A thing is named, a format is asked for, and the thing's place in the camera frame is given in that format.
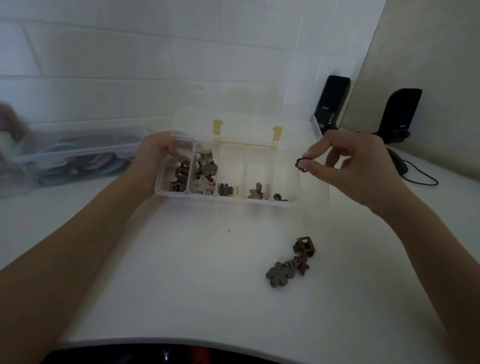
white desk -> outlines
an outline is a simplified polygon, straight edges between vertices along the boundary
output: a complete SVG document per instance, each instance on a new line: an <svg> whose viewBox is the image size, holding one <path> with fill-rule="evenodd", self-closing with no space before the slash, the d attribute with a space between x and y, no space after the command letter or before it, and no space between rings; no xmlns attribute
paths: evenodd
<svg viewBox="0 0 480 364"><path fill-rule="evenodd" d="M399 154L440 181L407 184L479 259L480 185ZM0 267L108 182L1 201ZM311 269L271 288L266 271L293 256L296 238L306 235L317 249ZM453 362L396 236L333 188L330 208L310 214L177 199L145 203L60 345L112 342L197 343L279 362Z"/></svg>

black cable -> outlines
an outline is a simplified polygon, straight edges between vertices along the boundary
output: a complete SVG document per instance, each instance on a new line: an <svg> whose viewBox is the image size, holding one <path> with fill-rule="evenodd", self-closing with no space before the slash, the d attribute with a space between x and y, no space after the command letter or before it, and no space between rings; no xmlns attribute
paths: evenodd
<svg viewBox="0 0 480 364"><path fill-rule="evenodd" d="M402 159L402 161L411 164L412 166L415 167L415 169L416 169L418 172L420 172L421 174L424 174L424 175L427 176L428 178L434 180L435 183L434 183L434 184L431 184L431 183L415 182L415 181L409 180L409 179L408 179L407 177L405 177L405 176L402 176L402 177L405 178L407 181L412 182L412 183L416 183L416 184L422 184L422 185L424 185L424 186L436 186L436 185L438 185L438 181L437 181L435 178L433 178L432 176L429 176L429 175L426 174L425 172L422 172L420 169L418 169L418 167L417 167L415 164L413 164L412 162L409 162L409 161L407 161L407 160L404 160L404 159Z"/></svg>

left hand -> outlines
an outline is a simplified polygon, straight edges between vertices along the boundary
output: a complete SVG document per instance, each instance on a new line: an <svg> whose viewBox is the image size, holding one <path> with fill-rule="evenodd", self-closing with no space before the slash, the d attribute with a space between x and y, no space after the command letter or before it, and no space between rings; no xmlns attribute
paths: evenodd
<svg viewBox="0 0 480 364"><path fill-rule="evenodd" d="M154 194L163 151L174 157L178 154L175 149L175 137L171 136L170 132L145 137L135 159L123 175L123 178L142 189L146 198Z"/></svg>

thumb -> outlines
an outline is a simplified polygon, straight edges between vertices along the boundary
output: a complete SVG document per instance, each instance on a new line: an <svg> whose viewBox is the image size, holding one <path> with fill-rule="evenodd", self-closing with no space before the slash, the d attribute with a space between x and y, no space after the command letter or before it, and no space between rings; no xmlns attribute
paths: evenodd
<svg viewBox="0 0 480 364"><path fill-rule="evenodd" d="M332 167L327 167L324 164L315 162L310 159L302 159L299 162L299 167L306 169L312 176L317 177L319 180L327 182L328 184L335 184L338 173L340 170L336 170Z"/></svg>

black speaker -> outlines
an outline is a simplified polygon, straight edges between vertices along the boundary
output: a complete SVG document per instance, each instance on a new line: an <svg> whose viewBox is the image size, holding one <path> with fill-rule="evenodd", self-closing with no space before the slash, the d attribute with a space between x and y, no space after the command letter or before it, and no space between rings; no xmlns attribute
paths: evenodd
<svg viewBox="0 0 480 364"><path fill-rule="evenodd" d="M315 110L315 118L322 134L329 129L338 129L336 120L350 90L348 77L328 76L322 96Z"/></svg>
<svg viewBox="0 0 480 364"><path fill-rule="evenodd" d="M385 144L401 143L410 136L408 128L417 110L422 90L402 88L395 91L387 101L378 131Z"/></svg>

